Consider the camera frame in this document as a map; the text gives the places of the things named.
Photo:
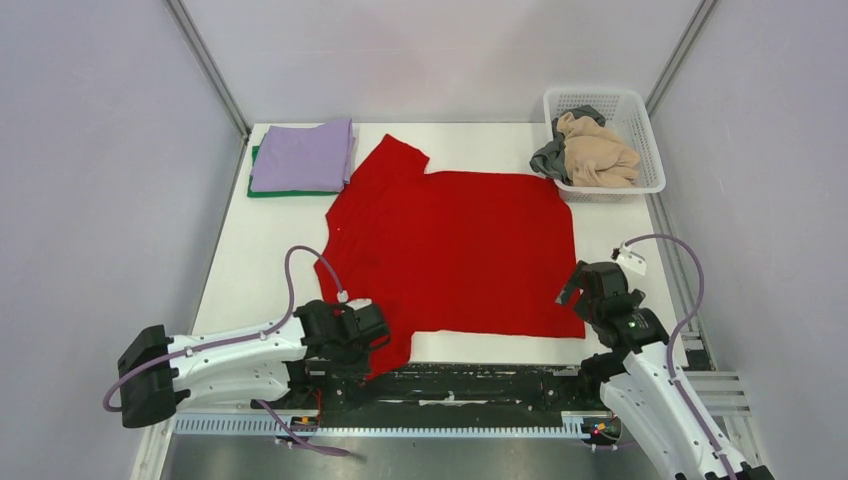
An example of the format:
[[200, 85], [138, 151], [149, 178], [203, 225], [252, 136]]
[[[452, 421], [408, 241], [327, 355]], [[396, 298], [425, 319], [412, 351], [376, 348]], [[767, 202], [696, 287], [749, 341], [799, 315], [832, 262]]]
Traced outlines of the red t shirt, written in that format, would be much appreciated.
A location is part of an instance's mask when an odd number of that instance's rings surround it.
[[323, 298], [340, 289], [382, 310], [387, 345], [373, 376], [407, 364], [419, 332], [583, 338], [558, 297], [576, 266], [569, 207], [526, 174], [429, 172], [428, 157], [385, 136], [326, 213], [314, 269]]

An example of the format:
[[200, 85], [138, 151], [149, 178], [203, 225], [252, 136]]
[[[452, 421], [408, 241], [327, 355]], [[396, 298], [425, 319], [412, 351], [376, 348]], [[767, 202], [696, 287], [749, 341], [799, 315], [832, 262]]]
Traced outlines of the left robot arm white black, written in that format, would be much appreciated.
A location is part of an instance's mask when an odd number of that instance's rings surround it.
[[363, 380], [371, 354], [390, 329], [369, 299], [313, 300], [278, 321], [211, 335], [169, 336], [161, 325], [142, 330], [119, 358], [116, 411], [134, 429], [186, 408], [246, 402], [305, 409], [319, 384], [309, 370]]

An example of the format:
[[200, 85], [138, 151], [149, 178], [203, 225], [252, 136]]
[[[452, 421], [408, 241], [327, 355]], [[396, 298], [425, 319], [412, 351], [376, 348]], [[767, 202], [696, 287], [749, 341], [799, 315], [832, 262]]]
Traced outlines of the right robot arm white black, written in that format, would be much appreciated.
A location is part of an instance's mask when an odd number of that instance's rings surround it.
[[577, 392], [591, 408], [616, 414], [664, 479], [770, 479], [721, 432], [682, 368], [669, 358], [671, 337], [643, 307], [614, 262], [579, 261], [561, 301], [597, 334], [607, 352], [580, 364]]

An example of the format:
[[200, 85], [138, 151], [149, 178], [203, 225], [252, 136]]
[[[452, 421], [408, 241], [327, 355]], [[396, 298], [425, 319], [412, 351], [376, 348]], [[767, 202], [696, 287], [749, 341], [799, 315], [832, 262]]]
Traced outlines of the grey t shirt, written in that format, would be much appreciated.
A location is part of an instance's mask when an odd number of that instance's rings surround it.
[[529, 166], [534, 173], [558, 180], [565, 185], [571, 185], [572, 181], [568, 177], [565, 163], [565, 134], [558, 130], [558, 126], [565, 122], [568, 115], [573, 120], [583, 117], [591, 118], [600, 127], [604, 127], [607, 121], [604, 115], [590, 105], [566, 110], [562, 115], [551, 121], [553, 139], [532, 155]]

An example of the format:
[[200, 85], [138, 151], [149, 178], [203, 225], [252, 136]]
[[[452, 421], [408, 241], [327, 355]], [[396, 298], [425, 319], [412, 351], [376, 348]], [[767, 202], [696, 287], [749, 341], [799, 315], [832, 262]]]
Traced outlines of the beige t shirt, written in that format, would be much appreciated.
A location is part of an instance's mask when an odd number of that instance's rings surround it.
[[555, 121], [563, 136], [564, 166], [575, 187], [632, 188], [639, 177], [640, 154], [610, 129], [585, 115], [567, 112]]

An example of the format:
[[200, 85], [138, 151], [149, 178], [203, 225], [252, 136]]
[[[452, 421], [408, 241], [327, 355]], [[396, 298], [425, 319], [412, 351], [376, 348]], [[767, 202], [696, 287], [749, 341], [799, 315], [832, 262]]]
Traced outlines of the folded green t shirt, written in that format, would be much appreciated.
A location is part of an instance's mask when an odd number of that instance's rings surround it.
[[321, 148], [305, 141], [261, 143], [251, 150], [249, 198], [332, 196], [347, 184], [343, 159], [327, 159]]

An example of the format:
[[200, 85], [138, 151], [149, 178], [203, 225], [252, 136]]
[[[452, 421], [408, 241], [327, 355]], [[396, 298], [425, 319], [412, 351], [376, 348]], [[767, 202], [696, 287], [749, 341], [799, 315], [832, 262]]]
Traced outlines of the white plastic basket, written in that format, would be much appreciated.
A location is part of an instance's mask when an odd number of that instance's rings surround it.
[[576, 187], [556, 180], [560, 197], [566, 202], [613, 203], [661, 192], [666, 178], [642, 97], [628, 89], [586, 85], [553, 87], [543, 95], [544, 116], [549, 123], [568, 110], [586, 105], [604, 116], [606, 127], [639, 153], [638, 177], [628, 188]]

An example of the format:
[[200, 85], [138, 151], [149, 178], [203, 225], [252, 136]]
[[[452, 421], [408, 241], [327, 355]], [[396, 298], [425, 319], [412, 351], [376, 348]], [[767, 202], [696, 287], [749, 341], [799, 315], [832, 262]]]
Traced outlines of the folded purple t shirt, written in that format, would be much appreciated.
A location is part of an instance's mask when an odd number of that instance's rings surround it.
[[253, 196], [337, 194], [353, 173], [353, 120], [315, 127], [270, 127], [254, 149]]

